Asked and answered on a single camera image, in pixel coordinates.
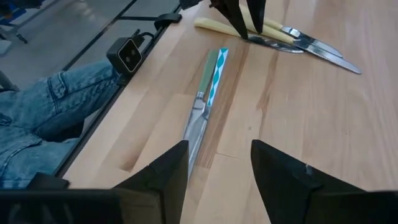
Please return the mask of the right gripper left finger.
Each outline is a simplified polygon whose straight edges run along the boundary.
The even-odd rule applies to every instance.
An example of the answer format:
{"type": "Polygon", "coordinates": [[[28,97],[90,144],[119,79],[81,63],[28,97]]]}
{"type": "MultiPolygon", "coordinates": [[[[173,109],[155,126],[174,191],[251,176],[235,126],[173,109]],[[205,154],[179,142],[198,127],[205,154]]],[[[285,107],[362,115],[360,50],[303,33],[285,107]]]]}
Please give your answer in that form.
{"type": "Polygon", "coordinates": [[[181,140],[111,189],[69,189],[38,173],[24,190],[0,190],[0,224],[179,224],[188,157],[181,140]]]}

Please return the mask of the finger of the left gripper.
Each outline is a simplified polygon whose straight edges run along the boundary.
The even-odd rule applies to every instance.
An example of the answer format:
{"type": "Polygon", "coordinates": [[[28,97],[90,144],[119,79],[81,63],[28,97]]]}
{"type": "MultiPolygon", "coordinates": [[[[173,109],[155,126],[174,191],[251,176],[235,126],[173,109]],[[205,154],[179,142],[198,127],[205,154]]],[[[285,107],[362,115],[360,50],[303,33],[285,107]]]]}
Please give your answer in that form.
{"type": "Polygon", "coordinates": [[[248,31],[239,8],[239,0],[211,0],[211,7],[222,13],[243,39],[248,38],[248,31]]]}
{"type": "Polygon", "coordinates": [[[267,0],[247,0],[252,22],[258,34],[262,33],[267,0]]]}

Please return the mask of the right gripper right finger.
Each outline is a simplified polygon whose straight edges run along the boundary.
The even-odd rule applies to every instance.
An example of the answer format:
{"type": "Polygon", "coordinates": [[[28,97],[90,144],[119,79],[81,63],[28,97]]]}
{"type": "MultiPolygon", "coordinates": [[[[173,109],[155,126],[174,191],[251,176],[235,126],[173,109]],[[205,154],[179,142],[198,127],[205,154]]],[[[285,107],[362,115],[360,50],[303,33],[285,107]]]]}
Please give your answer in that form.
{"type": "Polygon", "coordinates": [[[398,190],[365,191],[258,139],[251,164],[272,224],[398,224],[398,190]]]}

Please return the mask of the cream handled table knife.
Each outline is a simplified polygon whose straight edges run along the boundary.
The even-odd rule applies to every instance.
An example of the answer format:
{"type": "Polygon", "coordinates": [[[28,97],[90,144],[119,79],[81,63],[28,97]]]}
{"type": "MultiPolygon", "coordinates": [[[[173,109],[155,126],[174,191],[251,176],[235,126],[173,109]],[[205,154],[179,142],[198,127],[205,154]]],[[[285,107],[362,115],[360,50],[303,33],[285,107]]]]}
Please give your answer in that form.
{"type": "MultiPolygon", "coordinates": [[[[217,31],[220,33],[228,34],[228,35],[233,35],[236,37],[240,37],[240,34],[235,30],[234,27],[220,23],[213,19],[198,17],[194,21],[194,26],[217,31]]],[[[274,39],[270,39],[267,37],[260,37],[259,35],[249,34],[247,41],[250,43],[253,43],[253,44],[270,47],[274,50],[279,50],[279,51],[288,52],[288,53],[292,53],[292,54],[302,54],[303,53],[303,50],[301,50],[297,47],[291,46],[291,45],[281,42],[279,40],[274,40],[274,39]]]]}
{"type": "Polygon", "coordinates": [[[311,53],[314,56],[320,57],[323,60],[329,61],[330,63],[333,63],[339,67],[342,67],[346,70],[349,70],[353,73],[357,74],[362,74],[362,71],[360,68],[352,64],[351,62],[347,61],[346,59],[338,57],[332,53],[327,52],[326,50],[320,49],[303,39],[295,39],[279,30],[273,29],[272,27],[269,27],[267,25],[264,25],[263,23],[263,30],[262,33],[259,34],[259,36],[264,36],[264,37],[270,37],[274,40],[279,40],[281,42],[284,42],[286,44],[289,44],[291,46],[297,47],[305,52],[311,53]]]}
{"type": "Polygon", "coordinates": [[[306,41],[320,49],[326,50],[329,53],[332,53],[338,57],[343,58],[343,54],[336,48],[334,48],[318,39],[310,37],[309,35],[304,34],[303,32],[300,32],[299,30],[297,30],[293,27],[283,26],[282,24],[279,24],[278,22],[273,21],[268,18],[264,19],[264,25],[267,25],[269,27],[272,27],[273,29],[279,30],[295,39],[303,39],[304,41],[306,41]]]}

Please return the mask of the teal white patterned knife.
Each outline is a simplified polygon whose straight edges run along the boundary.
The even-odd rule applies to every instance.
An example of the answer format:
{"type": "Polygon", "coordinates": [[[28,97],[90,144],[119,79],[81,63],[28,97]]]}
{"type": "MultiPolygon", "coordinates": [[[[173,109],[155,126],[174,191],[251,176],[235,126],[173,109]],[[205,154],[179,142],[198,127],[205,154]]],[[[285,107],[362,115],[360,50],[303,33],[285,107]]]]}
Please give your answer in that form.
{"type": "Polygon", "coordinates": [[[228,48],[221,48],[217,51],[218,51],[218,57],[217,57],[215,69],[213,72],[213,76],[211,78],[211,82],[209,83],[207,91],[205,93],[206,108],[205,108],[204,117],[206,119],[206,126],[207,126],[207,123],[208,123],[208,120],[210,117],[211,109],[213,107],[217,89],[220,85],[220,80],[222,77],[222,71],[224,69],[224,65],[226,63],[226,58],[228,56],[228,48]]]}

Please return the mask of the green handled table knife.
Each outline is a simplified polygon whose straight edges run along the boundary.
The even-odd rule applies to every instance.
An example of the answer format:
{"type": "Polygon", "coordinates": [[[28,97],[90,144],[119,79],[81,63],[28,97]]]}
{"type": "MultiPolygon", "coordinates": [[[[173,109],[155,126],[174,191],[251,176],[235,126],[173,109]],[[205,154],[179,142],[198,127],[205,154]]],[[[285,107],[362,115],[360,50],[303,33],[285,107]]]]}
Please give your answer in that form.
{"type": "Polygon", "coordinates": [[[183,139],[188,141],[188,179],[190,178],[193,166],[197,159],[201,141],[205,132],[206,119],[204,117],[206,101],[205,93],[211,82],[218,57],[217,50],[210,50],[203,69],[203,74],[198,87],[198,91],[193,101],[190,116],[185,126],[183,139]]]}

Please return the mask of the person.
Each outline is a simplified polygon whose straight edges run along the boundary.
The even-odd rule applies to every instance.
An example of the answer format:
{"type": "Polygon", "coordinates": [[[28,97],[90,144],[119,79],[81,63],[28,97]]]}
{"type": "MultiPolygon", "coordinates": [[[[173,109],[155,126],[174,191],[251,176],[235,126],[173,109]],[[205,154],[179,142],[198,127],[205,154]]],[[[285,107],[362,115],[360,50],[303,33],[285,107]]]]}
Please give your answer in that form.
{"type": "Polygon", "coordinates": [[[36,173],[53,174],[78,140],[59,135],[98,111],[120,77],[105,60],[1,92],[0,189],[24,189],[36,173]]]}

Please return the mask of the blue metal stand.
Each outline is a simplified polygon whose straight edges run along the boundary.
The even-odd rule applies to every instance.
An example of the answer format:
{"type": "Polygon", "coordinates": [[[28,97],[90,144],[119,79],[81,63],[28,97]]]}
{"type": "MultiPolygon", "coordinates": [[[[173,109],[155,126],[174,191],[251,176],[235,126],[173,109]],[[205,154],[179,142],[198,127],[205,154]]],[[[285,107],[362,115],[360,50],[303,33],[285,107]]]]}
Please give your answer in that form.
{"type": "Polygon", "coordinates": [[[7,40],[6,36],[14,34],[20,41],[27,44],[27,39],[19,33],[19,29],[42,13],[45,0],[0,0],[0,40],[7,40]],[[36,12],[20,24],[12,23],[27,13],[28,9],[36,12]]]}

